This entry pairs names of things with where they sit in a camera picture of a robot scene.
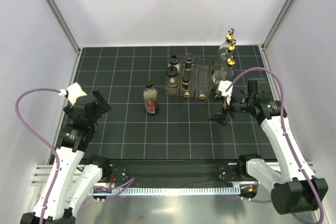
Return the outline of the tall bottle dark sauce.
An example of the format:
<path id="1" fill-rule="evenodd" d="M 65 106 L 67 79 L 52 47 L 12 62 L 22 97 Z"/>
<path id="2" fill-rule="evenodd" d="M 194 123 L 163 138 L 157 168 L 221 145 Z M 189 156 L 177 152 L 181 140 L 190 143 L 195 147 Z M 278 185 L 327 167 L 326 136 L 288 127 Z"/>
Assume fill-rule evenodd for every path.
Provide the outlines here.
<path id="1" fill-rule="evenodd" d="M 226 65 L 218 72 L 215 78 L 213 89 L 217 89 L 221 81 L 232 81 L 234 75 L 233 66 L 235 63 L 234 55 L 231 55 L 227 59 Z"/>

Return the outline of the tall clear liquid bottle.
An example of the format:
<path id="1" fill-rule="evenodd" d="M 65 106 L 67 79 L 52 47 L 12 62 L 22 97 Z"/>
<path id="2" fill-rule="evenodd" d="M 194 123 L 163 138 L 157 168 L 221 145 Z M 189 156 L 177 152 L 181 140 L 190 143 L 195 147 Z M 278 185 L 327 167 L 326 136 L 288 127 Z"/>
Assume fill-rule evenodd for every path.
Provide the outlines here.
<path id="1" fill-rule="evenodd" d="M 223 42 L 218 50 L 215 65 L 214 65 L 214 73 L 213 76 L 217 77 L 221 68 L 226 65 L 227 59 L 231 57 L 232 52 L 235 50 L 236 40 L 233 39 L 231 41 L 226 40 Z"/>

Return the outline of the small spice bottle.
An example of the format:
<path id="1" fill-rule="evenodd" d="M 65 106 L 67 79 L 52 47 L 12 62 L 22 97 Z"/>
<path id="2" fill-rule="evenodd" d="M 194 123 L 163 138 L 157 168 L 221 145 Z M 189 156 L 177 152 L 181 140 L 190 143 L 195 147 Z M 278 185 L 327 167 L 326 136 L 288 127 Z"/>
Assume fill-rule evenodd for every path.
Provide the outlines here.
<path id="1" fill-rule="evenodd" d="M 188 92 L 190 89 L 191 76 L 189 74 L 184 74 L 182 76 L 182 91 Z"/>
<path id="2" fill-rule="evenodd" d="M 192 53 L 187 53 L 184 57 L 184 70 L 191 71 L 192 64 L 193 64 L 194 56 Z"/>

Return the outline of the short bottle brown sauce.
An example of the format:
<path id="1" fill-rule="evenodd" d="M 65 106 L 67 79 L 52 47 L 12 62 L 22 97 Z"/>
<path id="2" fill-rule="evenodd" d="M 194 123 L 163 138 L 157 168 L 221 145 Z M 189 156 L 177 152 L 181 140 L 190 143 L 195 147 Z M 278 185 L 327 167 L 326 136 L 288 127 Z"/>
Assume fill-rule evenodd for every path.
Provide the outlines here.
<path id="1" fill-rule="evenodd" d="M 234 29 L 231 28 L 231 29 L 228 31 L 228 34 L 226 35 L 224 42 L 220 45 L 218 51 L 219 51 L 220 53 L 225 52 L 227 46 L 233 41 L 233 39 L 234 39 Z"/>

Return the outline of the glass jar black lid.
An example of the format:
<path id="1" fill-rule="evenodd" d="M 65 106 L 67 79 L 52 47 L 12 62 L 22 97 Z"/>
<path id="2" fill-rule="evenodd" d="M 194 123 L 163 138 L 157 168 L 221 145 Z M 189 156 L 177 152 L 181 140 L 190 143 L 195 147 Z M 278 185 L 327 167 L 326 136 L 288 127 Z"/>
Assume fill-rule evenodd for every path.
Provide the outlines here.
<path id="1" fill-rule="evenodd" d="M 179 72 L 177 67 L 175 67 L 174 65 L 169 65 L 165 73 L 166 73 L 165 84 L 169 88 L 177 87 L 179 83 L 179 77 L 178 77 Z"/>

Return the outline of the white powder shaker jar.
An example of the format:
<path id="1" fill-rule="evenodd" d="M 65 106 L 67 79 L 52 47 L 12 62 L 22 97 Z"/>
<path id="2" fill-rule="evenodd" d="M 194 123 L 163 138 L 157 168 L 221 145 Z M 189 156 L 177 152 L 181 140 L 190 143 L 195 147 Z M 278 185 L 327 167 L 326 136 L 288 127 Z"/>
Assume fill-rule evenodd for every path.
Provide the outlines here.
<path id="1" fill-rule="evenodd" d="M 172 65 L 174 66 L 178 73 L 180 73 L 181 71 L 181 62 L 180 62 L 180 58 L 179 56 L 177 55 L 170 55 L 169 58 L 168 58 L 168 63 L 169 63 L 169 66 Z"/>

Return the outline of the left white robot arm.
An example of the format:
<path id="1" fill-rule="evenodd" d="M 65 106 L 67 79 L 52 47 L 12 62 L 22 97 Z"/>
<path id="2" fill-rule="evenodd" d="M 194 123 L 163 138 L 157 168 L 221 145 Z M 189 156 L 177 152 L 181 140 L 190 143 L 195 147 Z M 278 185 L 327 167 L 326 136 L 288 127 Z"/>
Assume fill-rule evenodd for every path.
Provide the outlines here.
<path id="1" fill-rule="evenodd" d="M 60 90 L 59 94 L 70 102 L 63 111 L 71 121 L 61 129 L 56 146 L 47 145 L 55 161 L 37 204 L 22 215 L 21 223 L 75 223 L 78 210 L 93 186 L 111 176 L 109 159 L 92 155 L 79 178 L 73 180 L 97 131 L 97 120 L 111 110 L 110 105 L 98 90 L 92 96 L 81 88 Z"/>

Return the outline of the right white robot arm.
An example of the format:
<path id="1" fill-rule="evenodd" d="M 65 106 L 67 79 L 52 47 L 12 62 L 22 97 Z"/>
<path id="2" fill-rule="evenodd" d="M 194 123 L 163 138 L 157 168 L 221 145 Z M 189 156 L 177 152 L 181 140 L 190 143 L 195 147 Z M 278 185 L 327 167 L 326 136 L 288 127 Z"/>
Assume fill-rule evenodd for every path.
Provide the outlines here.
<path id="1" fill-rule="evenodd" d="M 250 114 L 268 137 L 280 170 L 266 164 L 258 154 L 244 154 L 235 167 L 242 180 L 255 179 L 269 192 L 271 202 L 281 215 L 316 211 L 328 191 L 323 178 L 316 178 L 296 144 L 287 113 L 281 102 L 274 100 L 265 78 L 248 80 L 248 93 L 242 98 L 232 95 L 232 82 L 220 81 L 216 94 L 222 100 L 222 110 L 210 121 L 227 125 L 226 116 L 234 113 Z"/>

